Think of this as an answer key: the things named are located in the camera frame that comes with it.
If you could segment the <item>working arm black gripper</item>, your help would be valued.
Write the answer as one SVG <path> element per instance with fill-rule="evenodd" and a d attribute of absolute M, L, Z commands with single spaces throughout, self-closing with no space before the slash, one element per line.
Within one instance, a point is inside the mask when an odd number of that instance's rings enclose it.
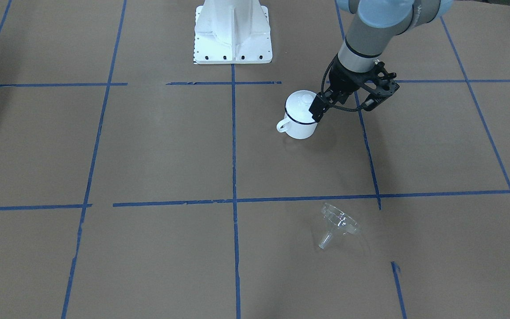
<path fill-rule="evenodd" d="M 324 113 L 331 107 L 331 103 L 346 103 L 350 95 L 364 85 L 364 81 L 354 81 L 373 69 L 373 62 L 368 61 L 366 65 L 359 66 L 357 71 L 346 68 L 338 57 L 334 57 L 328 67 L 328 79 L 330 86 L 324 93 L 317 93 L 309 107 L 314 122 L 320 122 Z"/>

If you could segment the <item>working silver UR robot arm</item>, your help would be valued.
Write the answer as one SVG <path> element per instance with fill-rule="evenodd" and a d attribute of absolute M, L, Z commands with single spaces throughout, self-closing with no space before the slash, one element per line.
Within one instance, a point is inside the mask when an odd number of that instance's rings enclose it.
<path fill-rule="evenodd" d="M 309 107 L 314 122 L 330 108 L 372 111 L 398 89 L 395 73 L 379 60 L 392 38 L 439 18 L 451 0 L 338 0 L 354 14 L 340 50 L 328 65 L 321 88 Z"/>

